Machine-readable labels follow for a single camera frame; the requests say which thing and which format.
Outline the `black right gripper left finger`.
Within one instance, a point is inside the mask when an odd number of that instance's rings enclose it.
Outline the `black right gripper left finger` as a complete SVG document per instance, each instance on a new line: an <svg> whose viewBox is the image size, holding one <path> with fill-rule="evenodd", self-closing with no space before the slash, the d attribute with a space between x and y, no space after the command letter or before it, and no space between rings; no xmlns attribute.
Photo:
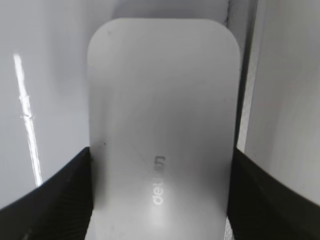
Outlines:
<svg viewBox="0 0 320 240"><path fill-rule="evenodd" d="M0 211L2 240L83 240L93 211L90 149Z"/></svg>

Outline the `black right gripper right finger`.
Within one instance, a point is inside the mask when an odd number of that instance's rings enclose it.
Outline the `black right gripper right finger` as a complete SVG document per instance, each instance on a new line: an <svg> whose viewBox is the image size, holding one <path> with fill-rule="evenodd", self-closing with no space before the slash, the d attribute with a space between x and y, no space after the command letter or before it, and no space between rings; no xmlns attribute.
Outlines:
<svg viewBox="0 0 320 240"><path fill-rule="evenodd" d="M318 240L320 207L270 176L239 149L227 216L237 240Z"/></svg>

